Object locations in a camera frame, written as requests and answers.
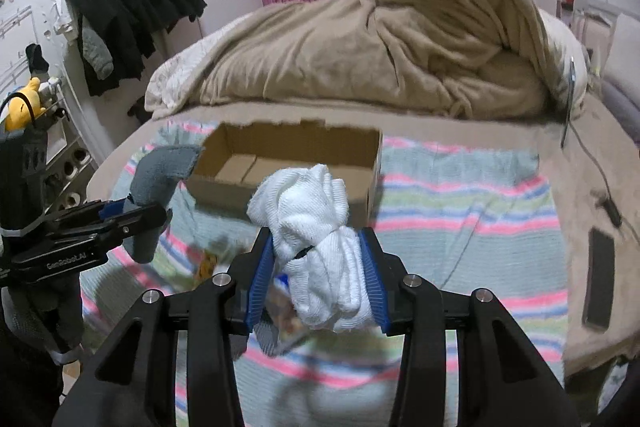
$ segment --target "beige bed sheet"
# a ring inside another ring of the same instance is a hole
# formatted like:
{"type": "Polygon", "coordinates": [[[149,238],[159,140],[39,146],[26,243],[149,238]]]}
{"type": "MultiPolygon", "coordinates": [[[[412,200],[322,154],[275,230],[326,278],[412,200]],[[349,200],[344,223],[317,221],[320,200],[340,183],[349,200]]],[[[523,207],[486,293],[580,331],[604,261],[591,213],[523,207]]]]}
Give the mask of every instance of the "beige bed sheet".
{"type": "MultiPolygon", "coordinates": [[[[321,118],[330,123],[376,126],[385,134],[444,144],[478,148],[535,148],[541,171],[552,184],[562,232],[567,245],[569,273],[569,333],[564,351],[565,372],[572,375],[595,367],[611,357],[638,351],[640,333],[640,248],[628,232],[611,226],[603,210],[594,207],[593,191],[604,190],[598,170],[569,133],[564,151],[559,142],[559,123],[515,124],[469,122],[429,116],[403,116],[372,108],[327,108],[265,102],[238,102],[219,107],[193,107],[174,120],[298,121],[321,118]],[[616,242],[616,283],[609,330],[596,332],[582,325],[582,306],[588,271],[588,232],[599,227],[616,242]]],[[[100,166],[87,188],[91,199],[107,199],[124,164],[142,144],[165,124],[149,121],[120,145],[100,166]]],[[[609,111],[587,95],[584,113],[575,127],[607,173],[620,211],[640,231],[640,160],[638,150],[609,111]]]]}

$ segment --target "black pants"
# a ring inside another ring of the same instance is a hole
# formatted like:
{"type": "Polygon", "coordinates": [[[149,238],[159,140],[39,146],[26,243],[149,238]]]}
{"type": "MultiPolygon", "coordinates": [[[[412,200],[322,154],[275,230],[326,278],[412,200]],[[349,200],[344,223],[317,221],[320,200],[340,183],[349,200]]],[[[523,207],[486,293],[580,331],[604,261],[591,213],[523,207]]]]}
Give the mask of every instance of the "black pants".
{"type": "Polygon", "coordinates": [[[0,306],[0,425],[50,427],[62,393],[62,368],[19,341],[0,306]]]}

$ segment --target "gray glove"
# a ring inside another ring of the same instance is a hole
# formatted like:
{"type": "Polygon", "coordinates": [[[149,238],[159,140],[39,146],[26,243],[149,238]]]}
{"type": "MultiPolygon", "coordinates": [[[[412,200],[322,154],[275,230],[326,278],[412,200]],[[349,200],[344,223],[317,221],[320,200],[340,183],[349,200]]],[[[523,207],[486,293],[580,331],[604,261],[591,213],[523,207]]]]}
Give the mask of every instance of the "gray glove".
{"type": "Polygon", "coordinates": [[[77,273],[34,286],[2,288],[2,307],[7,327],[24,343],[48,352],[60,365],[81,358],[82,301],[77,273]]]}

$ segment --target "power cord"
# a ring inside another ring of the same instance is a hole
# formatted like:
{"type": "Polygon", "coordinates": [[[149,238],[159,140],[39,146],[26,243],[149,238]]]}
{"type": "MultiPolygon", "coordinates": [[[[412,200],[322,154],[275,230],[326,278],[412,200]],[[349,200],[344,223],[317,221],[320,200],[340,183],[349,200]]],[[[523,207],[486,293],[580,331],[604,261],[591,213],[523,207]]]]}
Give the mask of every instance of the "power cord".
{"type": "Polygon", "coordinates": [[[629,222],[629,220],[626,219],[625,216],[620,214],[620,211],[618,210],[618,206],[613,201],[613,196],[611,195],[611,188],[609,187],[609,180],[607,179],[607,175],[605,174],[605,171],[603,170],[602,166],[600,165],[596,157],[593,154],[591,154],[590,150],[584,144],[584,142],[582,141],[582,138],[580,138],[580,135],[575,130],[573,122],[571,121],[569,122],[569,127],[571,128],[576,139],[578,140],[578,144],[580,144],[580,148],[582,149],[582,151],[587,155],[587,157],[591,160],[591,162],[596,166],[596,168],[600,172],[600,175],[602,176],[602,180],[604,181],[604,186],[607,189],[607,196],[605,198],[600,198],[596,203],[596,207],[605,209],[606,213],[609,216],[609,219],[611,220],[611,224],[617,229],[619,229],[622,226],[622,224],[625,224],[626,226],[628,226],[629,230],[631,231],[631,234],[634,236],[634,239],[636,240],[636,243],[638,243],[638,246],[640,247],[640,236],[638,235],[638,232],[636,232],[636,229],[633,227],[631,222],[629,222]]]}

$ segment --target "black phone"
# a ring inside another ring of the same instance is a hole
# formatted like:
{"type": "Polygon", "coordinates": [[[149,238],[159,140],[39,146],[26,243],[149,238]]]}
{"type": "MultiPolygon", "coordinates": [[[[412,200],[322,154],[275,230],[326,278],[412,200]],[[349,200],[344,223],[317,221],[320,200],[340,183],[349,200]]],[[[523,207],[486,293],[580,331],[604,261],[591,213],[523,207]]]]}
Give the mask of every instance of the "black phone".
{"type": "Polygon", "coordinates": [[[589,232],[589,274],[582,322],[605,331],[609,328],[613,306],[616,256],[613,237],[602,230],[589,232]]]}

